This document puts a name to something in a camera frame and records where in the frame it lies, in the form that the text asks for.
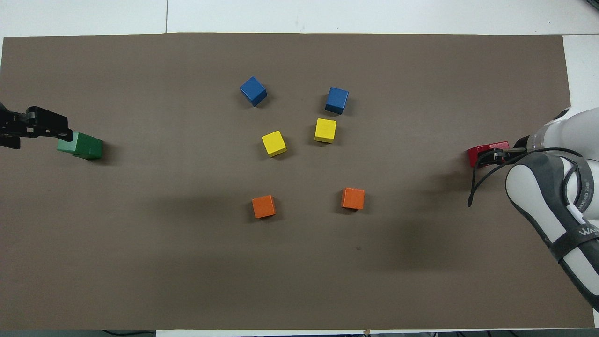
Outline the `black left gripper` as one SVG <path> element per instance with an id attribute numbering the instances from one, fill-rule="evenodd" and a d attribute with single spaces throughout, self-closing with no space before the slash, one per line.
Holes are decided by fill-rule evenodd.
<path id="1" fill-rule="evenodd" d="M 0 145 L 11 149 L 20 149 L 22 137 L 34 138 L 34 133 L 28 132 L 29 126 L 37 130 L 45 130 L 45 137 L 55 137 L 66 142 L 73 140 L 73 131 L 68 126 L 67 117 L 38 106 L 32 106 L 27 109 L 26 113 L 1 111 Z"/>

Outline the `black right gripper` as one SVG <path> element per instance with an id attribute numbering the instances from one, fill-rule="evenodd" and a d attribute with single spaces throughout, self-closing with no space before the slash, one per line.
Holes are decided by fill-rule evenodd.
<path id="1" fill-rule="evenodd" d="M 489 156 L 480 156 L 478 158 L 478 167 L 501 165 L 518 156 L 526 154 L 528 151 L 528 140 L 530 136 L 525 136 L 516 141 L 510 148 L 492 148 Z"/>

